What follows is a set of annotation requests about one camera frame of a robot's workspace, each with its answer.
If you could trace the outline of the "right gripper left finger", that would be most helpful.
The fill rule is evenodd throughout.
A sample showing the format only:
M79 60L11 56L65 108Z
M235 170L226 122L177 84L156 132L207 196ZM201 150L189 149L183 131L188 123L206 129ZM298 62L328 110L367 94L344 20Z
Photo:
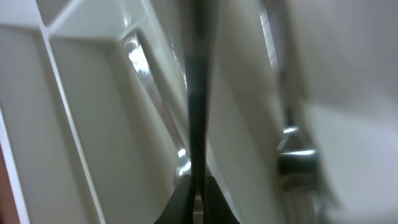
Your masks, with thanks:
M191 175L183 175L164 211L154 224L192 224L195 188Z

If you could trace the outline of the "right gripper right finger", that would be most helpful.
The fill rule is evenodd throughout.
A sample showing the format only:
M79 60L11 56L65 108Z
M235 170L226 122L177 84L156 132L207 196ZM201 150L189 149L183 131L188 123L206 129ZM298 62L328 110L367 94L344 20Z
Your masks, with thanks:
M207 176L204 188L204 224L239 224L213 176Z

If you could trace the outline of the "metal fork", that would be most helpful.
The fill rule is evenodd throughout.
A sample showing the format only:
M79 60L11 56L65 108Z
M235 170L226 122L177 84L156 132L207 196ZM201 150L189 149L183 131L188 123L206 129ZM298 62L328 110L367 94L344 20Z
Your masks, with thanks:
M259 15L270 66L279 80L282 139L277 146L277 170L282 190L319 189L318 155L295 118L297 66L289 31L287 1L259 1Z

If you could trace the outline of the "large metal spoon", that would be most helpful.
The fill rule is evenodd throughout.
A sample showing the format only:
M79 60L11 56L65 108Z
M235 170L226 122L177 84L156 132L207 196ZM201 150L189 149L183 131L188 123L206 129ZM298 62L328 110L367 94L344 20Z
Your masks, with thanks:
M176 186L181 177L191 173L191 160L170 110L165 103L165 97L162 96L158 89L155 76L161 73L160 68L155 61L146 37L140 30L135 29L125 36L123 49L177 150L178 162L173 179L173 184Z
M210 77L219 5L215 0L178 2L187 81L192 182L202 197L205 196Z

